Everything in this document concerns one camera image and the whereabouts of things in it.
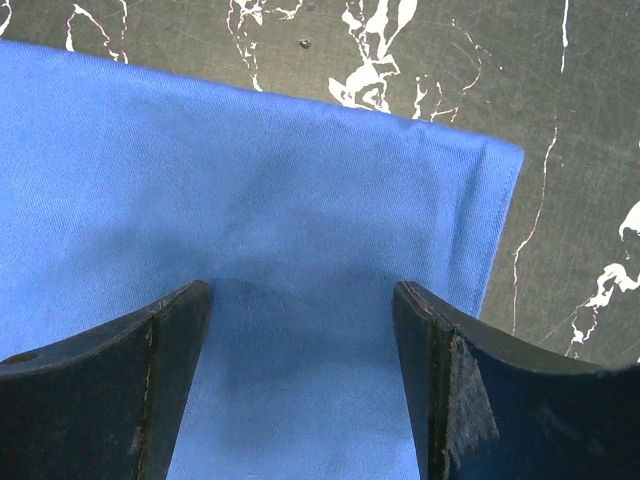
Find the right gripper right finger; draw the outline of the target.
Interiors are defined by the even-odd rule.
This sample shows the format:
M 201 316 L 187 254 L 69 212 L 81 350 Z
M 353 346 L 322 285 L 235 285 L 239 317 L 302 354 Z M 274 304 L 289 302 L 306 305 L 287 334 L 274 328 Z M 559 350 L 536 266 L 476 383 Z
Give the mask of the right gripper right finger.
M 414 282 L 393 327 L 424 479 L 635 479 L 639 369 L 519 340 Z

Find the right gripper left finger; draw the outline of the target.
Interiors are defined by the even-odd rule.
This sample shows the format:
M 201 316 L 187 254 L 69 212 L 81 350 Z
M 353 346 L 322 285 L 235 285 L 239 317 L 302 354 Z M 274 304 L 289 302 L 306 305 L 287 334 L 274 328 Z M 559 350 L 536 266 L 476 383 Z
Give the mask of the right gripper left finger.
M 166 478 L 212 304 L 194 281 L 3 360 L 2 478 Z

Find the blue surgical cloth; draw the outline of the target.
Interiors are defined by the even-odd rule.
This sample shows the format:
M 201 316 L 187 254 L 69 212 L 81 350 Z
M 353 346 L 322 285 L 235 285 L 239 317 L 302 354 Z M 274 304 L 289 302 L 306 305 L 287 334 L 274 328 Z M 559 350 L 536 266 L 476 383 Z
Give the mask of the blue surgical cloth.
M 171 478 L 415 479 L 393 287 L 477 315 L 523 160 L 439 124 L 3 41 L 1 352 L 203 280 Z

